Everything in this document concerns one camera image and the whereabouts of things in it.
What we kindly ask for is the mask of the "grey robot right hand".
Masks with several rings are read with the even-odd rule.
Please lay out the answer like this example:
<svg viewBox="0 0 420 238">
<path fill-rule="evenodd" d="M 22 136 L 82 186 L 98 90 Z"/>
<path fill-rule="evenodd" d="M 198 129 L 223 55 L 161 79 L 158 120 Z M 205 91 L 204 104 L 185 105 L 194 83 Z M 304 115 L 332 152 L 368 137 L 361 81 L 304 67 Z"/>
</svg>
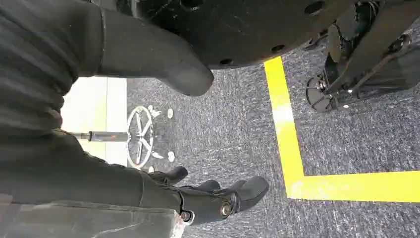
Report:
<svg viewBox="0 0 420 238">
<path fill-rule="evenodd" d="M 214 76 L 191 45 L 169 31 L 87 0 L 0 3 L 0 191 L 15 203 L 66 200 L 173 209 L 193 224 L 254 207 L 268 191 L 255 176 L 228 188 L 188 174 L 111 165 L 62 130 L 64 96 L 80 77 L 154 77 L 201 96 Z"/>
</svg>

